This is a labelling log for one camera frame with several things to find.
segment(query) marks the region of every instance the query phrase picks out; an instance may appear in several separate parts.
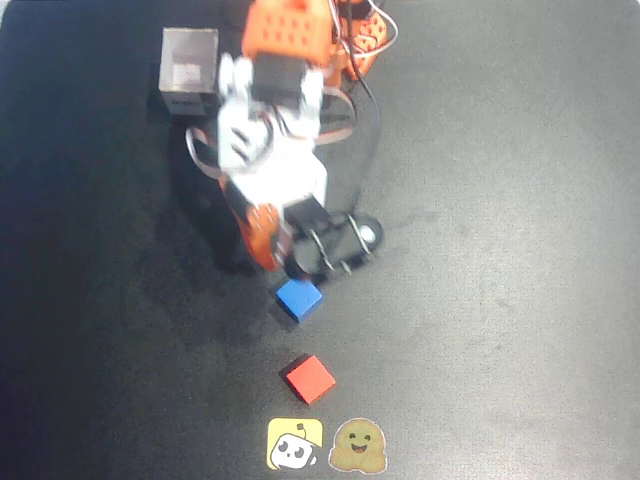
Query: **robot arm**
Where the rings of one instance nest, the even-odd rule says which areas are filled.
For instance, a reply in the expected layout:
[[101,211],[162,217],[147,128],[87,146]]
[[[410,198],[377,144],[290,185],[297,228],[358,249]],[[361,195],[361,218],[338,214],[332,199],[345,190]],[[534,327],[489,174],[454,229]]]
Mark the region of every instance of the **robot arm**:
[[[309,227],[330,222],[324,209],[327,171],[314,149],[323,92],[339,86],[336,72],[347,67],[343,45],[332,33],[344,0],[333,1],[257,0],[249,11],[243,56],[234,61],[224,54],[220,62],[218,158],[216,174],[210,176],[220,181],[249,252],[266,270],[285,265],[294,255],[294,236],[301,232],[310,240],[307,256],[317,257],[310,262],[334,269],[315,227]],[[362,8],[369,0],[353,3],[361,6],[358,15],[370,15],[370,8]],[[351,245],[370,254],[359,226],[349,218]],[[380,237],[379,224],[376,229]]]

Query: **wire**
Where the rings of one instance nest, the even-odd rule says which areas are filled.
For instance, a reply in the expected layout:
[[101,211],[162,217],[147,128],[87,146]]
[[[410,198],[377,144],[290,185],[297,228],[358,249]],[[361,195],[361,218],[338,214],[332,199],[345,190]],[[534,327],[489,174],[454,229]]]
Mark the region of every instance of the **wire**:
[[356,208],[358,207],[358,203],[360,203],[360,198],[362,197],[364,179],[367,177],[369,170],[373,165],[373,157],[375,156],[375,152],[378,148],[378,140],[380,138],[381,122],[380,122],[380,108],[378,107],[378,101],[376,100],[375,95],[371,91],[371,88],[369,88],[369,85],[367,84],[367,82],[365,82],[364,78],[362,77],[362,73],[358,68],[358,62],[356,61],[355,54],[353,53],[354,39],[353,39],[353,2],[352,0],[347,0],[347,34],[348,34],[349,45],[352,47],[352,48],[349,48],[348,50],[349,58],[351,60],[351,66],[353,67],[353,71],[355,72],[356,77],[358,77],[358,81],[362,85],[362,88],[364,89],[367,96],[371,100],[371,103],[373,103],[373,107],[375,108],[375,112],[376,112],[375,123],[374,123],[374,136],[373,136],[372,142],[370,143],[371,148],[368,155],[369,160],[366,163],[365,172],[362,174],[362,177],[361,177],[362,180],[358,185],[358,190],[356,191],[353,202],[349,208],[349,213],[353,214]]
[[291,131],[278,107],[272,104],[270,106],[273,110],[274,116],[276,117],[276,121],[278,122],[280,130],[283,131],[289,138],[293,138],[296,140],[313,140],[316,145],[329,145],[331,143],[341,142],[342,140],[346,140],[347,138],[349,138],[353,133],[355,125],[357,125],[358,123],[358,110],[356,109],[356,104],[353,102],[351,97],[349,97],[349,95],[338,88],[324,87],[322,93],[330,97],[338,98],[349,105],[349,108],[351,109],[351,112],[353,114],[353,124],[351,126],[337,128],[328,132],[322,132],[315,138],[304,137],[301,135],[297,135]]
[[204,173],[207,177],[213,178],[215,180],[226,177],[228,175],[232,175],[234,173],[246,173],[252,171],[265,161],[265,159],[267,158],[267,153],[273,147],[273,124],[265,113],[262,113],[260,115],[260,119],[264,122],[265,128],[267,130],[267,141],[258,152],[258,155],[256,155],[256,159],[250,165],[236,168],[225,168],[224,170],[222,170],[220,168],[212,167],[211,165],[207,165],[206,163],[204,163],[198,155],[195,142],[198,141],[209,147],[209,149],[216,150],[216,154],[217,144],[215,140],[211,139],[205,132],[197,127],[189,127],[185,132],[185,140],[187,142],[187,149],[189,150],[191,160],[193,160],[193,163],[195,163],[196,167],[198,167],[198,169],[202,173]]
[[[398,39],[398,35],[400,34],[400,30],[398,29],[398,24],[393,20],[393,18],[391,18],[391,16],[387,12],[382,10],[381,6],[384,5],[384,2],[380,3],[381,6],[378,6],[378,5],[375,4],[375,2],[373,0],[367,0],[367,1],[369,2],[369,5],[371,5],[371,8],[373,10],[375,10],[384,20],[386,20],[389,25],[391,25],[391,27],[394,30],[394,34],[393,34],[393,37],[391,37],[391,40],[388,40],[385,43],[383,43],[382,45],[377,46],[373,50],[371,50],[369,52],[356,53],[356,58],[358,58],[358,59],[370,58],[370,57],[373,57],[375,55],[378,55],[379,53],[384,52],[385,50],[390,48],[396,42],[396,40]],[[358,49],[358,46],[355,45],[355,43],[351,43],[351,46],[350,46],[342,36],[342,25],[340,23],[340,16],[338,15],[338,10],[337,10],[336,5],[334,3],[335,0],[328,0],[328,2],[329,2],[329,9],[331,10],[331,17],[333,18],[333,23],[335,25],[336,32],[338,34],[338,39],[342,43],[342,46],[344,47],[345,51],[347,53],[350,53],[352,48]],[[356,35],[356,36],[357,37],[370,38],[368,35],[364,35],[364,34],[361,34],[361,33],[358,33],[358,35]]]

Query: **cartoon face sticker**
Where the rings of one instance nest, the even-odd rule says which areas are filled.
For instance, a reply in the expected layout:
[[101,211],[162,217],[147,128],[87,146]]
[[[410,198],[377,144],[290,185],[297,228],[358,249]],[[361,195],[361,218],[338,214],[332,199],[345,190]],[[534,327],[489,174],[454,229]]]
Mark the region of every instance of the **cartoon face sticker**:
[[267,432],[267,466],[271,470],[299,470],[316,465],[323,436],[319,420],[272,419]]
[[300,469],[315,465],[317,445],[290,433],[282,435],[271,452],[271,463],[278,468]]
[[382,473],[387,468],[386,440],[378,425],[354,418],[336,432],[329,465],[341,472]]

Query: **black cable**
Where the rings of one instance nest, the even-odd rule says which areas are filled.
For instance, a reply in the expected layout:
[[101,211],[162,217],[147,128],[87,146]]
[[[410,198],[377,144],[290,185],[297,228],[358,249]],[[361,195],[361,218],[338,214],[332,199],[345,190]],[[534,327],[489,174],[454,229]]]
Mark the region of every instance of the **black cable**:
[[360,198],[362,197],[362,190],[364,187],[365,179],[367,178],[369,171],[373,166],[373,157],[375,156],[376,150],[378,148],[378,140],[380,138],[381,122],[380,122],[380,108],[378,107],[378,101],[376,100],[376,97],[373,95],[373,92],[371,91],[371,88],[369,88],[369,85],[367,84],[367,82],[365,82],[362,76],[362,73],[358,68],[356,57],[353,53],[353,51],[355,50],[355,41],[353,36],[353,2],[352,0],[347,0],[347,35],[349,36],[348,38],[349,58],[351,60],[353,71],[355,72],[356,77],[358,77],[358,81],[362,85],[362,88],[364,88],[364,91],[366,92],[367,96],[371,100],[371,103],[373,103],[373,107],[375,108],[375,111],[376,111],[375,124],[374,124],[374,137],[373,137],[373,141],[370,143],[371,148],[369,151],[369,158],[367,160],[367,163],[365,164],[365,169],[362,174],[361,181],[358,185],[358,189],[354,196],[353,202],[351,203],[351,206],[348,210],[349,213],[353,214],[355,213],[355,210],[358,207],[358,203],[360,203]]

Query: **blue cube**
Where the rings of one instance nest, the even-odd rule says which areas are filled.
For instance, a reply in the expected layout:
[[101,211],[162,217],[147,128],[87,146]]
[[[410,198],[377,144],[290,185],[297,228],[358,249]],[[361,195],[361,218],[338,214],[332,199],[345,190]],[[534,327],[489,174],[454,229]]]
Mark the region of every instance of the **blue cube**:
[[322,303],[322,293],[308,281],[289,280],[276,295],[298,323],[306,320]]

